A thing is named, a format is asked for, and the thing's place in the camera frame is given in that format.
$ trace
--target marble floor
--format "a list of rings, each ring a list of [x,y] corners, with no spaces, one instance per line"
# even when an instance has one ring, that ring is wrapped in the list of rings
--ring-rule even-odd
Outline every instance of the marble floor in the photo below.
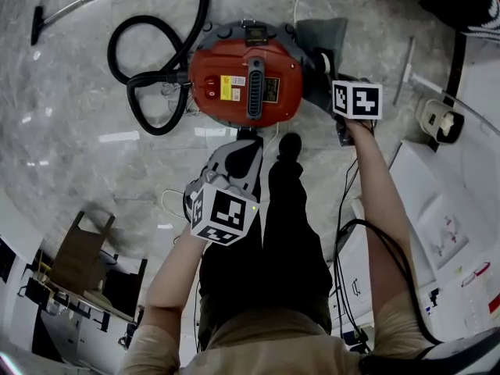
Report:
[[[0,0],[0,177],[19,210],[45,234],[43,248],[54,256],[79,210],[99,226],[116,216],[109,252],[149,257],[144,287],[151,282],[173,237],[185,221],[162,209],[162,191],[183,191],[214,148],[234,132],[203,114],[185,115],[163,137],[146,134],[134,120],[125,87],[109,72],[106,49],[113,30],[138,14],[157,16],[185,38],[194,22],[198,0],[97,0],[42,32],[30,46],[33,10],[46,13],[73,0]],[[292,22],[295,0],[212,0],[209,18],[226,23],[242,18],[278,24]],[[345,16],[348,31],[341,72],[384,85],[384,120],[377,140],[390,161],[401,138],[422,137],[413,119],[421,95],[406,87],[398,108],[392,99],[410,35],[417,39],[416,70],[446,85],[453,51],[453,31],[424,12],[417,0],[300,0],[297,19]],[[156,29],[130,29],[118,57],[132,75],[158,69],[173,48]],[[141,90],[151,121],[161,121],[172,105],[162,86]],[[275,128],[262,130],[266,143]],[[302,182],[313,229],[323,252],[331,257],[338,204],[345,171],[354,152],[341,148],[332,119],[303,102],[295,118],[280,125],[280,134],[302,135]],[[105,142],[104,135],[128,132],[133,138]],[[269,201],[267,173],[277,143],[269,147],[262,168],[264,217]],[[355,184],[352,195],[359,193]],[[175,194],[166,205],[182,213]],[[348,205],[345,219],[348,218]]]

